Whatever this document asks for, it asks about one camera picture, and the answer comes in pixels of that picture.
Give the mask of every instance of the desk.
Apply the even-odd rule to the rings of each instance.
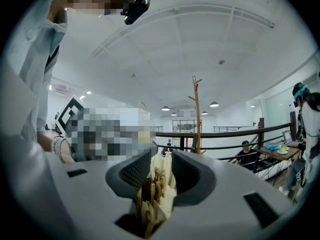
[[[284,144],[283,141],[279,141],[279,142],[276,142],[276,143],[268,143],[267,145],[279,146],[279,145],[283,145],[283,144]],[[261,154],[273,157],[275,159],[285,161],[285,160],[291,159],[292,157],[294,157],[300,151],[300,149],[296,148],[296,147],[288,147],[288,148],[289,148],[289,150],[288,150],[287,154],[279,154],[278,150],[268,150],[264,146],[262,146],[260,148],[257,147],[254,150],[257,151],[257,152],[260,152]]]

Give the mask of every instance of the wooden coat rack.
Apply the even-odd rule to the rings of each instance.
[[[199,97],[198,97],[198,83],[200,81],[202,81],[202,79],[200,80],[196,80],[196,77],[193,76],[193,88],[194,88],[194,98],[188,96],[190,99],[195,101],[195,110],[196,110],[196,129],[197,129],[197,134],[198,134],[198,140],[197,140],[197,145],[196,145],[196,153],[198,155],[202,155],[203,153],[205,153],[206,151],[200,153],[200,141],[201,141],[201,121],[200,121],[200,109],[199,109]]]

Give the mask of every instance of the black metal railing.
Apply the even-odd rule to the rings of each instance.
[[[258,140],[257,142],[251,142],[249,145],[255,146],[257,145],[258,147],[261,147],[264,143],[266,142],[271,142],[276,139],[280,139],[283,136],[277,136],[274,138],[270,138],[267,140],[264,140],[264,133],[268,132],[273,132],[276,130],[280,130],[283,128],[287,127],[292,127],[292,123],[286,123],[278,126],[273,126],[273,127],[266,127],[266,128],[259,128],[259,129],[253,129],[253,130],[243,130],[243,131],[234,131],[234,132],[219,132],[219,133],[201,133],[200,137],[201,139],[206,139],[206,138],[229,138],[229,137],[239,137],[239,136],[248,136],[248,135],[257,135]],[[158,145],[158,147],[161,148],[167,148],[167,149],[179,149],[183,151],[191,150],[191,147],[185,147],[185,138],[193,138],[194,133],[175,133],[175,132],[156,132],[155,134],[157,137],[169,137],[169,138],[180,138],[180,146],[166,146],[166,145]],[[224,150],[224,149],[235,149],[235,148],[241,148],[243,146],[247,146],[248,144],[245,145],[234,145],[234,146],[224,146],[224,147],[201,147],[200,150]],[[234,159],[237,158],[242,158],[242,157],[249,157],[249,156],[255,156],[255,161],[246,163],[246,164],[241,164],[242,166],[248,166],[248,165],[254,165],[253,172],[258,173],[261,172],[265,169],[268,169],[278,163],[280,163],[279,160],[272,161],[270,164],[266,164],[265,166],[261,166],[258,168],[258,165],[264,161],[269,160],[269,158],[263,158],[260,159],[260,152],[254,152],[250,154],[244,154],[244,155],[236,155],[236,156],[230,156],[230,157],[224,157],[224,158],[218,158],[219,160],[228,160],[228,162],[231,162]]]
[[[214,133],[232,133],[237,132],[240,128],[244,127],[252,127],[252,126],[214,126],[213,132]]]

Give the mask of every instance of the recessed light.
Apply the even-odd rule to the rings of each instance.
[[[169,111],[170,110],[170,108],[168,107],[168,106],[164,106],[163,108],[162,108],[162,111]]]
[[[210,107],[211,108],[215,108],[215,107],[219,107],[219,104],[218,104],[218,102],[212,102],[211,104],[210,104]]]

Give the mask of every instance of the cup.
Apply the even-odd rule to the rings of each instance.
[[[279,148],[279,153],[286,153],[286,152],[287,152],[287,150],[284,146]]]

